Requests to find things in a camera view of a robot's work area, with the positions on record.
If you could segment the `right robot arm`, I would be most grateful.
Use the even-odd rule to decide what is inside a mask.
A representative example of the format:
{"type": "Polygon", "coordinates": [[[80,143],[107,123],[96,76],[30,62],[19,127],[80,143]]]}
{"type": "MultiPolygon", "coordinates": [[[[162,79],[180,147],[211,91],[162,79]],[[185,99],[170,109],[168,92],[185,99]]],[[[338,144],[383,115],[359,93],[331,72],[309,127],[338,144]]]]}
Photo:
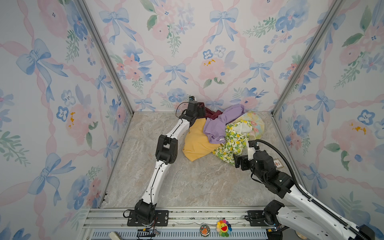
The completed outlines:
{"type": "Polygon", "coordinates": [[[283,203],[273,200],[264,209],[269,225],[283,225],[311,240],[374,240],[374,230],[357,225],[313,197],[296,184],[294,178],[277,170],[273,158],[266,151],[249,150],[248,155],[234,155],[235,167],[251,171],[251,176],[271,193],[290,202],[306,214],[297,215],[283,203]]]}

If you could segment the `maroon shirt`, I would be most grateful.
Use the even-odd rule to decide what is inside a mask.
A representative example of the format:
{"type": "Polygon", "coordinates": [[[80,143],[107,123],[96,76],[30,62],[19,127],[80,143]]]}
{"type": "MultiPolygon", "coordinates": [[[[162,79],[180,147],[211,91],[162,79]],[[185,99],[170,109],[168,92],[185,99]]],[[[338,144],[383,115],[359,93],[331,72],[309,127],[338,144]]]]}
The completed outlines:
{"type": "Polygon", "coordinates": [[[212,120],[217,119],[223,112],[220,110],[212,111],[211,109],[207,108],[204,103],[199,103],[199,113],[198,118],[209,118],[212,120]]]}

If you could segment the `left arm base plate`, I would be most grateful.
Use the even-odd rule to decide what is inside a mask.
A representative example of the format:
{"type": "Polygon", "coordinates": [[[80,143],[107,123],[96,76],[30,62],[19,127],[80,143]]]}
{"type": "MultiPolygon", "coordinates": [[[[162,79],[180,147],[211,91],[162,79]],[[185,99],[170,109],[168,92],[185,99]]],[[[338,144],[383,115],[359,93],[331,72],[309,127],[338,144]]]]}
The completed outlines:
{"type": "Polygon", "coordinates": [[[140,215],[135,211],[130,211],[127,218],[128,227],[166,227],[169,222],[168,210],[151,210],[149,214],[140,215]]]}

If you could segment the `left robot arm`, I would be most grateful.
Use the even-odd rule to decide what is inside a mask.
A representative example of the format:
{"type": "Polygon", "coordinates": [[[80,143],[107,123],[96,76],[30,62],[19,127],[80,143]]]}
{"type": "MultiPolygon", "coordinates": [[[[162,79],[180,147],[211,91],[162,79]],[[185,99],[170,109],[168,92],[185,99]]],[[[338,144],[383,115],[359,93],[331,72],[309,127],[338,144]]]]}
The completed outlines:
{"type": "Polygon", "coordinates": [[[170,166],[177,159],[179,139],[193,126],[197,118],[205,113],[205,109],[200,106],[195,97],[189,97],[187,104],[187,108],[182,111],[172,130],[158,138],[154,172],[142,198],[135,205],[132,217],[144,225],[150,225],[155,221],[159,192],[170,166]]]}

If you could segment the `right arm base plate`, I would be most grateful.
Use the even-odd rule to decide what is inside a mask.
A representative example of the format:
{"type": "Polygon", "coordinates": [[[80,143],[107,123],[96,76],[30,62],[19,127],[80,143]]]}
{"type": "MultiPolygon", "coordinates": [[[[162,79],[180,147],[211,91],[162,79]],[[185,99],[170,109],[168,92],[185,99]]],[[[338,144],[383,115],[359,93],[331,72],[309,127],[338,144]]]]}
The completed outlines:
{"type": "Polygon", "coordinates": [[[262,210],[247,211],[244,218],[250,223],[251,227],[270,227],[262,210]]]}

